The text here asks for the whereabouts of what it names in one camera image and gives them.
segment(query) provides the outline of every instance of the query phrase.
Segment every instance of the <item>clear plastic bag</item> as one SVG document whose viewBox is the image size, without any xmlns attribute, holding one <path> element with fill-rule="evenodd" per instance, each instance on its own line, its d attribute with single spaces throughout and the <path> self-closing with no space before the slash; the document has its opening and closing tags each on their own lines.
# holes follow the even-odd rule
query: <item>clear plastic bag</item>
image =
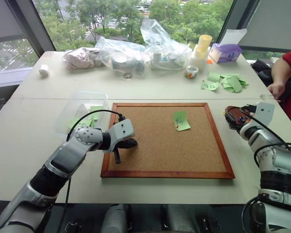
<svg viewBox="0 0 291 233">
<path fill-rule="evenodd" d="M 101 37 L 95 48 L 100 50 L 99 60 L 107 67 L 123 72 L 124 77 L 144 74 L 143 45 Z"/>
<path fill-rule="evenodd" d="M 146 43 L 144 57 L 151 69 L 184 69 L 192 49 L 170 38 L 169 34 L 155 19 L 144 20 L 141 34 Z"/>
<path fill-rule="evenodd" d="M 68 69 L 87 69 L 103 66 L 98 59 L 99 49 L 96 48 L 78 48 L 68 50 L 63 55 L 63 63 Z"/>
</svg>

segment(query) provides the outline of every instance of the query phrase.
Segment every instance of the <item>white table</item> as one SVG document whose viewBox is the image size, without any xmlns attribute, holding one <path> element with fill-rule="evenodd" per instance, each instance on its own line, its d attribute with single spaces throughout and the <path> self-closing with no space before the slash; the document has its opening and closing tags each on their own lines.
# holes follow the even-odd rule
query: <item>white table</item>
<svg viewBox="0 0 291 233">
<path fill-rule="evenodd" d="M 228 128 L 223 111 L 257 100 L 109 100 L 113 102 L 207 102 L 235 173 L 233 180 L 100 178 L 103 154 L 90 152 L 72 178 L 71 203 L 245 203 L 256 196 L 259 169 L 247 142 Z M 291 142 L 291 122 L 274 100 L 270 128 Z M 0 111 L 0 200 L 11 200 L 63 142 L 52 127 L 67 100 L 11 99 Z M 102 129 L 108 127 L 103 120 Z M 58 202 L 65 200 L 66 186 Z"/>
<path fill-rule="evenodd" d="M 130 81 L 107 67 L 67 70 L 62 55 L 63 52 L 45 52 L 12 99 L 67 99 L 76 90 L 106 93 L 113 100 L 259 99 L 260 95 L 273 99 L 242 55 L 236 62 L 206 64 L 193 80 L 184 78 L 183 70 L 148 70 L 144 77 L 136 76 Z M 47 64 L 50 70 L 44 79 L 38 72 L 41 64 Z M 250 85 L 241 93 L 227 92 L 221 85 L 215 92 L 203 90 L 201 82 L 207 80 L 209 72 L 238 73 Z"/>
</svg>

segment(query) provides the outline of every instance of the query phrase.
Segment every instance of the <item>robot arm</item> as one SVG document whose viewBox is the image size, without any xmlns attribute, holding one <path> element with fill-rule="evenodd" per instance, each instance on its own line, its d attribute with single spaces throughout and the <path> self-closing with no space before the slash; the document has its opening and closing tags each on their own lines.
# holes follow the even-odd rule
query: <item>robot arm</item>
<svg viewBox="0 0 291 233">
<path fill-rule="evenodd" d="M 232 108 L 234 114 L 227 115 Z M 268 125 L 274 112 L 272 104 L 259 102 L 242 110 L 245 108 L 246 115 L 239 111 L 240 108 L 227 107 L 226 119 L 230 128 L 237 129 L 240 136 L 248 141 L 261 172 L 258 195 L 249 203 L 251 229 L 261 233 L 291 230 L 291 150 L 280 137 L 251 119 L 254 117 Z"/>
<path fill-rule="evenodd" d="M 0 233 L 35 232 L 88 151 L 112 152 L 118 143 L 133 135 L 129 119 L 114 124 L 105 133 L 87 126 L 78 127 L 4 209 L 0 215 Z"/>
</svg>

